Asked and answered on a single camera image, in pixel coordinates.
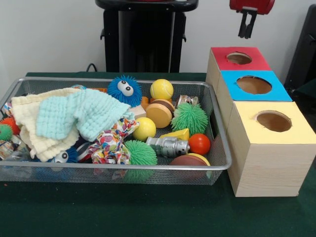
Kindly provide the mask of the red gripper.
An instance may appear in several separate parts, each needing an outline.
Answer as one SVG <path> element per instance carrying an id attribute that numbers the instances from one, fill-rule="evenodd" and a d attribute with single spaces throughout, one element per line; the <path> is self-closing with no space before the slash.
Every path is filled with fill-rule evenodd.
<path id="1" fill-rule="evenodd" d="M 257 14 L 266 15 L 269 14 L 273 8 L 275 0 L 230 0 L 230 9 L 238 12 L 242 10 L 256 11 Z M 242 11 L 242 20 L 238 36 L 240 38 L 245 37 L 246 39 L 251 38 L 253 26 L 255 23 L 255 13 L 249 13 L 251 15 L 250 23 L 246 24 L 247 12 Z"/>

